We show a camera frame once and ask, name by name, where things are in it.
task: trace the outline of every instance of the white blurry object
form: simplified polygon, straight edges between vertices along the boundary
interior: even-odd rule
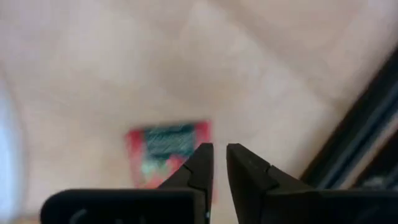
[[[0,223],[15,218],[21,202],[20,133],[15,107],[0,74]]]

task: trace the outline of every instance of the beige surface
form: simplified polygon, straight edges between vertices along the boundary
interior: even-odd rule
[[[225,147],[298,177],[398,40],[396,0],[0,0],[0,66],[28,163],[24,211],[71,187],[132,187],[133,127],[213,120]]]

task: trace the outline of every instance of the small electronic chip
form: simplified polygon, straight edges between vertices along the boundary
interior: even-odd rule
[[[208,121],[130,131],[127,146],[135,187],[158,187],[201,143],[210,140]]]

